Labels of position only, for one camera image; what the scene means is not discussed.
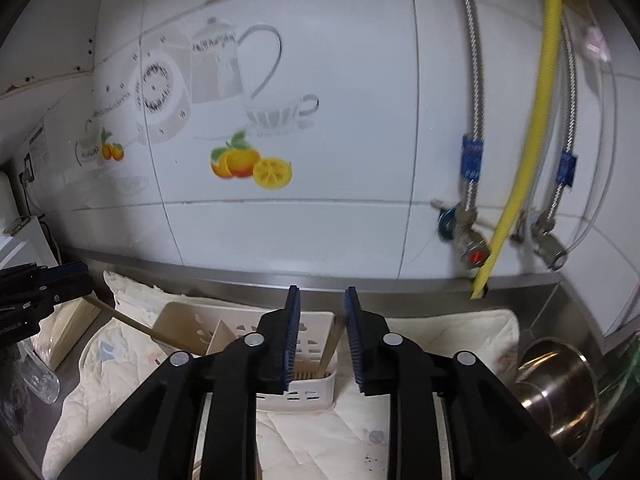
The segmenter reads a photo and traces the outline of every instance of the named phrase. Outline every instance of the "quilted white mat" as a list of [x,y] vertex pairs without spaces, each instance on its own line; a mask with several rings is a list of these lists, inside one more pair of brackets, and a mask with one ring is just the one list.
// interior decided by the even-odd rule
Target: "quilted white mat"
[[[152,326],[170,301],[224,304],[166,294],[105,272],[116,308]],[[389,327],[423,349],[453,355],[474,352],[499,377],[516,362],[518,323],[508,310],[420,319],[389,319]],[[46,480],[58,477],[95,431],[165,359],[151,339],[112,319],[87,343],[80,383],[65,399],[42,463]],[[353,381],[348,345],[338,347],[336,403],[321,413],[257,413],[258,455],[264,480],[384,480],[388,455],[388,397],[364,397]],[[203,434],[196,449],[202,453]]]

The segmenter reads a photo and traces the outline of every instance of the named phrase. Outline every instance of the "water valve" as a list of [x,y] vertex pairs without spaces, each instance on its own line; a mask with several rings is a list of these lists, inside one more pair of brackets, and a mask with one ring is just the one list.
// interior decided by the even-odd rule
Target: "water valve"
[[551,270],[559,270],[566,263],[567,252],[550,231],[543,230],[537,222],[531,227],[531,234],[537,245],[536,254]]
[[470,226],[460,226],[454,231],[453,245],[460,260],[469,268],[482,267],[491,254],[484,237]]

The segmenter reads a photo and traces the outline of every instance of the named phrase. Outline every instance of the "blue label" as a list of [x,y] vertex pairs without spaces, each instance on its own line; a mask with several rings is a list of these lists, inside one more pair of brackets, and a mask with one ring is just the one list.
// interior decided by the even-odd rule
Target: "blue label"
[[462,157],[460,158],[460,175],[467,180],[480,180],[482,166],[482,140],[470,140],[462,137]]
[[578,161],[573,153],[562,152],[556,182],[563,186],[572,187],[574,185],[575,165]]

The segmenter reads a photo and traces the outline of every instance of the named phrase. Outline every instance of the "pink object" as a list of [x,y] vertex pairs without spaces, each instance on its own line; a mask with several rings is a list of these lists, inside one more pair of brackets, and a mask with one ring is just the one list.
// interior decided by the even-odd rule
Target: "pink object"
[[593,60],[611,61],[611,52],[602,31],[598,27],[589,27],[584,38],[585,53]]

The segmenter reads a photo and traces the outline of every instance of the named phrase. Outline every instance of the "braided steel hose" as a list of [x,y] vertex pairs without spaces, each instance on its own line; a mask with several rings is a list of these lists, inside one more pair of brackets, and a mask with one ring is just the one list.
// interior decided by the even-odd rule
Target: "braided steel hose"
[[[472,141],[484,140],[484,69],[478,25],[478,8],[475,0],[462,0],[466,15],[466,31],[471,62],[473,128],[469,138]],[[466,180],[463,208],[465,212],[476,210],[478,181]]]
[[[564,14],[562,15],[561,27],[562,48],[564,49],[565,59],[564,80],[566,81],[566,110],[564,112],[564,140],[562,142],[562,152],[573,154],[575,145],[575,129],[578,119],[578,82],[575,69],[574,46],[571,42],[569,27]],[[547,202],[547,206],[541,215],[545,220],[545,224],[549,228],[553,228],[553,225],[556,222],[556,214],[558,213],[558,207],[560,205],[560,200],[562,199],[564,187],[565,184],[559,182],[556,183]]]

